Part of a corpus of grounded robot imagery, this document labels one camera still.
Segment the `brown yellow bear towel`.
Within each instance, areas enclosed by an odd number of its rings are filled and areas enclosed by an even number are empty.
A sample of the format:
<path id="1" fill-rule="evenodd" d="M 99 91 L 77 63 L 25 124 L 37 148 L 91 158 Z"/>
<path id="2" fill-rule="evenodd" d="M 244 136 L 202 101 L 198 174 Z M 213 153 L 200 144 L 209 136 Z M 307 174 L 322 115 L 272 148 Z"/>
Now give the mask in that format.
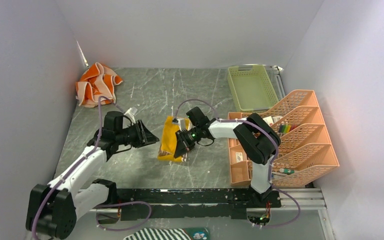
<path id="1" fill-rule="evenodd" d="M 179 130 L 190 130 L 192 128 L 191 121 L 186 117 L 178 117 L 177 122 L 173 122 L 174 116 L 168 116 L 164 122 L 160 147 L 157 154 L 159 161 L 185 162 L 188 154 L 174 157 L 177 139 L 176 132 Z"/>

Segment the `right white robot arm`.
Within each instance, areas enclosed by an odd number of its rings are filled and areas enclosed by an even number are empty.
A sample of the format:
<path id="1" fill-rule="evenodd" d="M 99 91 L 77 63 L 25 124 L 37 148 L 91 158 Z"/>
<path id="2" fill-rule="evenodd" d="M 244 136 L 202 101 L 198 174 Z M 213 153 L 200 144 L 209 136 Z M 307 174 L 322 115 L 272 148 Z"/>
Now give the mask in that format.
<path id="1" fill-rule="evenodd" d="M 186 113 L 193 128 L 175 133 L 174 157 L 190 152 L 202 139 L 236 139 L 246 156 L 252 161 L 250 202 L 262 207 L 273 190 L 272 164 L 279 154 L 281 139 L 271 126 L 257 113 L 237 119 L 209 119 L 199 107 Z"/>

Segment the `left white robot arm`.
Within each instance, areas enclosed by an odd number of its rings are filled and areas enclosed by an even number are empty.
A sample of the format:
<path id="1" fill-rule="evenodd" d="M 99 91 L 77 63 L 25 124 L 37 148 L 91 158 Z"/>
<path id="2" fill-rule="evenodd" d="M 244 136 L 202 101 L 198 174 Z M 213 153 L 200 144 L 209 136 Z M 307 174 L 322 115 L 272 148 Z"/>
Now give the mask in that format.
<path id="1" fill-rule="evenodd" d="M 96 179 L 86 189 L 83 185 L 110 158 L 120 154 L 120 146 L 141 148 L 159 142 L 141 120 L 137 109 L 109 111 L 100 117 L 100 128 L 80 156 L 47 184 L 37 184 L 30 192 L 25 228 L 33 236 L 48 235 L 66 239 L 77 221 L 94 207 L 114 207 L 119 200 L 115 182 Z"/>

